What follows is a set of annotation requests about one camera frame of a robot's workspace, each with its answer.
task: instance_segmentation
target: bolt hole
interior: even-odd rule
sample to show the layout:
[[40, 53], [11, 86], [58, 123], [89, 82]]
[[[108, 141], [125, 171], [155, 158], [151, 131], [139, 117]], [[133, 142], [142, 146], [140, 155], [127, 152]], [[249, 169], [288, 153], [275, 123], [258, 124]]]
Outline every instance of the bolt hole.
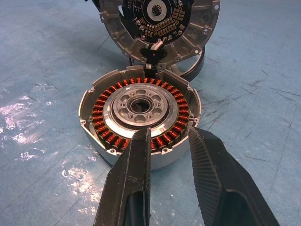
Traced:
[[209, 22], [209, 20], [210, 20], [210, 16], [209, 16], [209, 14], [204, 14], [203, 16], [202, 16], [202, 22], [203, 23], [208, 23]]

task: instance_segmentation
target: copper winding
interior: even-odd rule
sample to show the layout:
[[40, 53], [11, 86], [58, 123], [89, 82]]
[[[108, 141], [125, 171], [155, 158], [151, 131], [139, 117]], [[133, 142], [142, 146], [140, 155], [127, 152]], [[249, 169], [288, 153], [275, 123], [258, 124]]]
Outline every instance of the copper winding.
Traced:
[[100, 136], [103, 138], [103, 139], [106, 139], [112, 132], [111, 131], [105, 131], [103, 132]]
[[116, 86], [110, 86], [110, 89], [114, 92], [117, 90]]
[[169, 86], [167, 86], [165, 89], [166, 89], [167, 91], [171, 91], [173, 88], [174, 88], [173, 85], [169, 85]]
[[93, 116], [93, 121], [102, 121], [103, 120], [103, 117], [100, 116], [100, 115], [94, 115]]
[[188, 104], [180, 104], [179, 109], [187, 108], [188, 109]]
[[162, 137], [163, 137], [163, 139], [164, 139], [167, 143], [169, 143], [169, 142], [172, 141], [172, 139], [170, 138], [170, 136], [167, 135], [167, 134], [163, 134]]
[[110, 86], [106, 89], [97, 99], [93, 108], [93, 123], [98, 134], [107, 141], [110, 145], [114, 145], [117, 148], [125, 149], [129, 144], [130, 140], [119, 137], [115, 135], [108, 127], [106, 127], [103, 120], [103, 105], [105, 104], [108, 97], [115, 92], [117, 89], [134, 83], [150, 83], [157, 86], [161, 86], [169, 91], [178, 103], [179, 115], [175, 125], [166, 133], [160, 137], [151, 140], [151, 148], [158, 149], [163, 147], [165, 144], [170, 144], [173, 140], [177, 139], [183, 130], [187, 127], [187, 122], [189, 121], [189, 106], [184, 98], [184, 95], [173, 85], [167, 82], [162, 82], [161, 80], [156, 80], [154, 78], [131, 78], [129, 80], [123, 80], [122, 82], [117, 82], [115, 85]]
[[188, 121], [189, 119], [188, 119], [188, 116], [186, 116], [186, 115], [179, 115], [178, 120]]
[[186, 103], [185, 98], [177, 99], [178, 104]]
[[134, 84], [135, 83], [135, 79], [130, 79], [130, 83]]
[[151, 140], [150, 148], [151, 148], [151, 149], [156, 149], [156, 148], [157, 148], [156, 143], [155, 143], [154, 140]]
[[170, 93], [172, 94], [172, 95], [175, 95], [175, 94], [177, 94], [178, 92], [180, 92], [178, 89], [173, 89], [173, 90], [171, 90], [170, 91]]
[[118, 137], [118, 138], [115, 140], [114, 145], [115, 145], [116, 147], [120, 147], [121, 143], [122, 143], [122, 138]]
[[116, 86], [117, 86], [118, 89], [121, 88], [121, 87], [123, 87], [123, 85], [120, 82], [117, 82]]
[[113, 92], [111, 91], [111, 90], [109, 90], [109, 89], [106, 89], [105, 91], [104, 91], [106, 94], [108, 94], [108, 95], [111, 95]]
[[160, 137], [156, 138], [156, 142], [157, 142], [157, 144], [158, 144], [159, 147], [164, 146], [164, 142], [163, 142], [163, 140]]
[[111, 144], [115, 140], [115, 138], [116, 138], [116, 135], [112, 134], [107, 138], [107, 141], [109, 142], [109, 144]]
[[100, 95], [100, 97], [106, 100], [106, 99], [108, 99], [109, 96], [106, 95], [106, 94], [104, 94], [104, 93], [102, 93], [102, 94]]
[[174, 129], [175, 131], [179, 132], [179, 133], [181, 133], [182, 130], [183, 130], [183, 129], [182, 129], [181, 127], [179, 127], [179, 126], [174, 126], [173, 129]]
[[165, 88], [166, 86], [168, 86], [168, 83], [167, 83], [167, 82], [164, 82], [164, 83], [161, 85], [162, 88]]
[[185, 122], [185, 121], [177, 121], [176, 122], [176, 124], [178, 125], [178, 126], [182, 126], [182, 127], [186, 127], [186, 125], [187, 125], [187, 123]]
[[126, 147], [127, 147], [127, 145], [128, 145], [129, 142], [130, 142], [130, 140], [126, 139], [126, 140], [124, 141], [124, 143], [122, 144], [122, 148], [123, 148], [123, 149], [126, 149]]
[[188, 114], [189, 115], [189, 110], [188, 109], [180, 109], [179, 114]]
[[95, 105], [94, 105], [94, 109], [102, 110], [102, 109], [103, 109], [103, 105], [95, 104]]
[[150, 83], [150, 84], [154, 84], [155, 81], [156, 81], [156, 80], [153, 78], [153, 79], [150, 79], [149, 83]]
[[94, 122], [94, 126], [96, 126], [96, 127], [100, 127], [100, 126], [104, 126], [105, 124], [104, 124], [104, 121], [96, 121], [96, 122]]
[[96, 115], [96, 114], [103, 114], [103, 111], [102, 110], [93, 110], [93, 115]]
[[173, 131], [172, 129], [168, 132], [170, 136], [172, 136], [174, 139], [176, 139], [179, 134], [177, 134], [177, 132]]
[[108, 128], [106, 126], [101, 126], [101, 127], [98, 127], [96, 130], [98, 133], [102, 133], [102, 132], [108, 130]]
[[184, 98], [183, 94], [182, 93], [177, 93], [174, 95], [174, 98], [175, 99], [178, 99], [178, 98]]
[[127, 81], [126, 79], [124, 79], [124, 80], [123, 80], [123, 84], [124, 84], [125, 86], [127, 86], [127, 85], [128, 85], [128, 81]]
[[103, 100], [103, 99], [97, 99], [97, 100], [96, 100], [96, 103], [97, 103], [97, 104], [104, 105], [105, 100]]
[[161, 84], [162, 84], [162, 81], [161, 81], [161, 80], [157, 80], [157, 81], [156, 81], [156, 85], [157, 85], [157, 86], [160, 86]]

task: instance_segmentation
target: center hole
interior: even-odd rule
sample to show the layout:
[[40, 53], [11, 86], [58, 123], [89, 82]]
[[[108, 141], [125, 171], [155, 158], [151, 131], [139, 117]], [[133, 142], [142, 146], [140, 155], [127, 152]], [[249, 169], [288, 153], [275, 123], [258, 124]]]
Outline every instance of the center hole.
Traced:
[[159, 16], [162, 12], [161, 6], [159, 5], [154, 5], [153, 8], [151, 9], [153, 15]]
[[134, 100], [131, 104], [131, 109], [135, 113], [145, 113], [150, 109], [151, 105], [147, 100]]

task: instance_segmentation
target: black circuit board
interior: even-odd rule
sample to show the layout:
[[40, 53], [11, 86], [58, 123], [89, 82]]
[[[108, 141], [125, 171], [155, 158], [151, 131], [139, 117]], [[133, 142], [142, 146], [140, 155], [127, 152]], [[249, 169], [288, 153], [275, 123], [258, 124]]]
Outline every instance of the black circuit board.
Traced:
[[[187, 28], [192, 3], [191, 0], [125, 0], [123, 4], [124, 17], [127, 20], [131, 19], [131, 25], [138, 28], [127, 28], [127, 30], [129, 32], [135, 30], [136, 33], [130, 32], [133, 38], [140, 36], [142, 40], [149, 43], [155, 43], [163, 37], [172, 42], [178, 39]], [[149, 4], [153, 5], [151, 12], [150, 9], [148, 11]], [[161, 16], [161, 20], [153, 20], [151, 18], [153, 15], [150, 13]]]

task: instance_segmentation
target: copper coil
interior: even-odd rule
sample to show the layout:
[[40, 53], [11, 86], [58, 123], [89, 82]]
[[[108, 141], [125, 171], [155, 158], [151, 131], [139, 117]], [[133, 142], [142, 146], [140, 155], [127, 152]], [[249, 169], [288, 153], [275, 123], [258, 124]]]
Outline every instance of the copper coil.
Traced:
[[110, 86], [110, 89], [114, 92], [117, 90], [116, 86]]
[[108, 95], [111, 95], [113, 92], [111, 91], [111, 90], [109, 90], [109, 89], [106, 89], [105, 91], [104, 91], [106, 94], [108, 94]]
[[97, 104], [104, 105], [105, 100], [104, 100], [104, 99], [97, 99], [97, 100], [96, 100], [96, 103], [97, 103]]
[[118, 137], [118, 138], [115, 140], [114, 145], [115, 145], [116, 147], [119, 147], [119, 146], [121, 145], [121, 142], [122, 142], [122, 138]]
[[96, 115], [96, 114], [103, 114], [103, 111], [102, 110], [93, 110], [93, 115]]
[[167, 86], [165, 89], [166, 89], [167, 91], [171, 91], [173, 88], [174, 88], [173, 85], [169, 85], [169, 86]]
[[183, 98], [183, 97], [184, 97], [184, 96], [183, 96], [182, 93], [177, 93], [177, 94], [174, 95], [174, 98], [175, 98], [175, 99]]
[[96, 127], [100, 127], [100, 126], [104, 126], [105, 124], [104, 124], [104, 121], [96, 121], [96, 122], [94, 122], [94, 126], [96, 126]]
[[121, 88], [121, 87], [123, 87], [123, 85], [120, 82], [117, 82], [116, 86], [117, 86], [118, 89]]
[[105, 131], [103, 132], [100, 136], [103, 138], [103, 139], [106, 139], [112, 132], [111, 131]]
[[187, 104], [180, 104], [180, 105], [179, 105], [179, 108], [180, 108], [180, 109], [183, 109], [183, 108], [187, 108], [187, 109], [188, 109], [188, 105], [187, 105]]
[[165, 87], [167, 87], [169, 84], [167, 83], [167, 82], [164, 82], [162, 85], [161, 85], [161, 87], [162, 88], [165, 88]]
[[106, 126], [101, 126], [101, 127], [98, 127], [96, 130], [98, 133], [102, 133], [102, 132], [108, 130], [108, 128]]
[[150, 83], [150, 84], [154, 84], [155, 81], [156, 81], [155, 79], [150, 79], [149, 83]]
[[130, 83], [134, 84], [135, 83], [135, 79], [130, 79]]
[[127, 85], [128, 85], [128, 81], [127, 81], [126, 79], [124, 79], [124, 80], [123, 80], [123, 84], [124, 84], [125, 86], [127, 86]]
[[173, 129], [174, 129], [175, 131], [179, 132], [179, 133], [181, 133], [182, 130], [183, 130], [183, 129], [182, 129], [181, 127], [179, 127], [179, 126], [174, 126]]
[[188, 121], [188, 116], [186, 115], [179, 115], [178, 120]]
[[189, 115], [189, 110], [188, 109], [181, 109], [181, 110], [179, 110], [179, 114], [188, 114]]
[[124, 143], [122, 144], [122, 148], [126, 149], [128, 143], [130, 142], [130, 140], [125, 140]]
[[106, 95], [106, 94], [104, 94], [104, 93], [102, 93], [102, 94], [100, 95], [100, 97], [106, 100], [106, 99], [108, 99], [109, 96]]
[[102, 121], [103, 120], [103, 117], [100, 116], [100, 115], [94, 115], [93, 116], [93, 121]]
[[185, 121], [177, 121], [176, 124], [185, 128], [187, 123]]
[[160, 137], [156, 138], [156, 142], [157, 142], [157, 144], [158, 144], [159, 147], [162, 147], [164, 145], [164, 142], [163, 142], [163, 140]]
[[173, 137], [173, 139], [176, 139], [179, 135], [179, 134], [177, 134], [177, 132], [175, 132], [173, 130], [170, 130], [168, 133], [171, 137]]
[[167, 143], [169, 143], [169, 142], [172, 141], [172, 139], [170, 138], [170, 136], [167, 135], [167, 134], [163, 134], [162, 137], [163, 137], [163, 139], [164, 139]]
[[157, 80], [157, 81], [156, 81], [156, 85], [157, 85], [157, 86], [160, 86], [161, 84], [162, 84], [162, 81], [161, 81], [161, 80]]
[[111, 144], [115, 140], [115, 138], [116, 138], [116, 135], [112, 134], [107, 138], [107, 141], [109, 142], [109, 144]]
[[100, 110], [102, 110], [103, 109], [103, 105], [95, 104], [94, 105], [94, 109], [100, 109]]
[[178, 92], [180, 92], [178, 89], [173, 89], [173, 90], [171, 90], [170, 91], [170, 93], [172, 94], [172, 95], [175, 95], [175, 94], [177, 94]]
[[151, 140], [150, 148], [151, 148], [151, 149], [156, 149], [156, 148], [157, 148], [156, 143], [155, 143], [154, 140]]
[[177, 99], [178, 104], [186, 103], [185, 98]]

